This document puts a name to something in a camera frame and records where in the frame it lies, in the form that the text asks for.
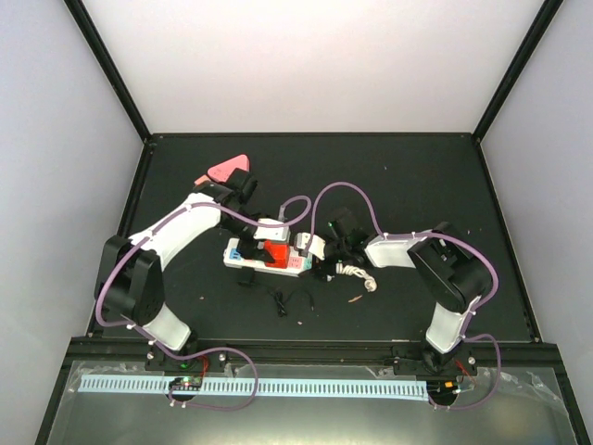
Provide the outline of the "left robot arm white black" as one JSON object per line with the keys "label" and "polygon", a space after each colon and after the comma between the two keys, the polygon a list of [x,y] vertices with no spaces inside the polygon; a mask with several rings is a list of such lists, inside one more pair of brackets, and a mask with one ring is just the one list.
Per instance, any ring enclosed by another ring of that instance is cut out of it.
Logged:
{"label": "left robot arm white black", "polygon": [[257,180],[236,168],[223,182],[206,180],[159,222],[128,238],[114,235],[104,245],[95,285],[95,319],[104,327],[138,327],[167,347],[166,358],[179,370],[192,368],[199,348],[188,339],[191,328],[168,306],[163,271],[197,237],[221,227],[238,237],[242,258],[272,262],[255,233],[263,224],[259,214],[243,206]]}

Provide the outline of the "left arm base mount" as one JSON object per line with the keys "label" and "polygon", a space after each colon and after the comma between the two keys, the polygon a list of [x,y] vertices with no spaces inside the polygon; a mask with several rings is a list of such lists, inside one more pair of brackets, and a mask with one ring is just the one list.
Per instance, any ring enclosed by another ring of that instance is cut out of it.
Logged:
{"label": "left arm base mount", "polygon": [[226,351],[215,351],[197,358],[177,360],[153,346],[145,356],[145,369],[164,374],[200,374],[215,369],[220,363],[225,364],[227,358]]}

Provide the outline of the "pink triangular socket adapter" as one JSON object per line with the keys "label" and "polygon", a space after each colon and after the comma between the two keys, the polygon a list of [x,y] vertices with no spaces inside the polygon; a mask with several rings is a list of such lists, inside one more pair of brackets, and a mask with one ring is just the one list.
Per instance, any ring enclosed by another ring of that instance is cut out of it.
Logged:
{"label": "pink triangular socket adapter", "polygon": [[235,170],[250,171],[250,160],[247,155],[240,154],[210,167],[207,176],[213,181],[224,183]]}

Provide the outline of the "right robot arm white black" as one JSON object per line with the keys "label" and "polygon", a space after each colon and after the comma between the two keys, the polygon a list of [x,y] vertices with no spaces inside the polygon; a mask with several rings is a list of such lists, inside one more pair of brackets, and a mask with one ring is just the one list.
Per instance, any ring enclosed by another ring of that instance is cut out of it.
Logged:
{"label": "right robot arm white black", "polygon": [[297,250],[314,258],[312,269],[318,276],[355,275],[373,292],[377,285],[371,268],[411,268],[419,274],[435,300],[421,360],[428,373],[444,373],[455,362],[454,351],[464,341],[477,309],[498,291],[493,264],[460,239],[448,222],[422,232],[373,234],[342,209],[328,227],[331,234],[325,238],[304,233],[295,241]]}

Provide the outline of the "small pink plug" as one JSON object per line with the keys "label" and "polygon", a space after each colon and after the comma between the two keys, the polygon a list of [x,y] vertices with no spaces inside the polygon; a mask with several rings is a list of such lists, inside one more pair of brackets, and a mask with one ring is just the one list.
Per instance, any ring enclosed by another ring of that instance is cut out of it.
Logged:
{"label": "small pink plug", "polygon": [[203,174],[202,176],[198,177],[198,178],[197,178],[197,179],[194,181],[194,184],[195,184],[195,186],[198,186],[198,185],[200,185],[200,184],[203,184],[203,183],[205,183],[205,182],[208,182],[209,180],[210,180],[210,178],[209,178],[209,177],[208,177],[206,174]]}

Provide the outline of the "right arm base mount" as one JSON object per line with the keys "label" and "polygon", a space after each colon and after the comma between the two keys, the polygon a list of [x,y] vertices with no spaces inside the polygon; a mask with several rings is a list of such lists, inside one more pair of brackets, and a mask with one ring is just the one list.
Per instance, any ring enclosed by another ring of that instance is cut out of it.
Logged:
{"label": "right arm base mount", "polygon": [[476,375],[476,366],[470,363],[471,351],[458,345],[450,352],[439,352],[427,342],[397,343],[391,347],[391,355],[385,360],[397,374],[417,377],[455,377]]}

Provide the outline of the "white power strip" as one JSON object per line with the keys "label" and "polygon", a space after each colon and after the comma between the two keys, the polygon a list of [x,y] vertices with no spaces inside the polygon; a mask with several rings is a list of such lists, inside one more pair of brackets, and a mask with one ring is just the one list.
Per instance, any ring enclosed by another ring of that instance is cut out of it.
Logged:
{"label": "white power strip", "polygon": [[264,251],[270,253],[274,262],[244,259],[237,247],[238,238],[231,238],[223,253],[223,263],[226,267],[242,269],[251,268],[258,273],[278,274],[298,277],[312,267],[312,257],[301,256],[296,249],[286,243],[266,240],[261,243]]}

